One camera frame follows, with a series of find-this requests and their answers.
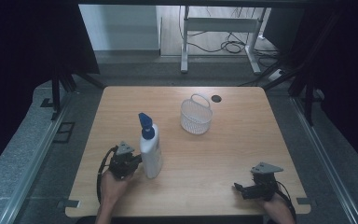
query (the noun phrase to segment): spray bottle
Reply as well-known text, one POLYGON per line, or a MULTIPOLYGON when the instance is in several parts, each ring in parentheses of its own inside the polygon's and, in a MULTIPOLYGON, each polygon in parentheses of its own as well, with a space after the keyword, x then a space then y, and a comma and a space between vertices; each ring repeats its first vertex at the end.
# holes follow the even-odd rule
POLYGON ((139 120, 142 125, 140 149, 145 174, 148 178, 154 178, 159 174, 162 166, 158 126, 145 113, 139 114, 139 120))

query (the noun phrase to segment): white wall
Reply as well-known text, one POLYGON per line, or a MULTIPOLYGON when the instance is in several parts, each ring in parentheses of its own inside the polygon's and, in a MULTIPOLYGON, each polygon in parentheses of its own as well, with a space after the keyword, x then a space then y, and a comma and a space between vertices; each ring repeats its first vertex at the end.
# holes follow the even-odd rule
POLYGON ((79 7, 94 50, 159 49, 158 7, 79 7))

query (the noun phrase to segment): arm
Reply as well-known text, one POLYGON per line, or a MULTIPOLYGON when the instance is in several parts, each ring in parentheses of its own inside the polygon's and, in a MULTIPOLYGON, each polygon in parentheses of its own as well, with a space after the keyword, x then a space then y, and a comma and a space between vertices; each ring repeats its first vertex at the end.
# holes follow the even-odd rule
POLYGON ((117 200, 124 194, 130 183, 132 175, 125 177, 123 180, 116 180, 112 172, 106 170, 103 173, 101 182, 101 205, 98 209, 95 224, 108 224, 111 221, 113 209, 117 200))
POLYGON ((295 224, 292 214, 286 205, 284 199, 277 193, 274 194, 269 202, 264 200, 258 200, 260 204, 267 212, 269 217, 278 224, 295 224))

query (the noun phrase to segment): blue bottle cap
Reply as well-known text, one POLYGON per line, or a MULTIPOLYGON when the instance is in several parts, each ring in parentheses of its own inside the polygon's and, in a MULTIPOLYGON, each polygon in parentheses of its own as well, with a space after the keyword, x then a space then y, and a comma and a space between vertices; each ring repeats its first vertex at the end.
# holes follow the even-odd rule
POLYGON ((153 120, 145 113, 139 114, 139 120, 142 126, 142 137, 147 140, 154 138, 155 130, 153 128, 153 120))

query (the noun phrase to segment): white basket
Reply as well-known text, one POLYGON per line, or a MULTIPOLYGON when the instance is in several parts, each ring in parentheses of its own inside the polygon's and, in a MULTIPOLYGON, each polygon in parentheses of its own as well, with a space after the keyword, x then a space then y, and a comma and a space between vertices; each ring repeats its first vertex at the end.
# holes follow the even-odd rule
POLYGON ((184 100, 181 107, 181 124, 182 127, 193 134, 202 134, 208 131, 211 126, 212 110, 209 100, 201 94, 192 94, 190 99, 184 100), (202 97, 208 106, 197 103, 193 100, 193 96, 202 97))

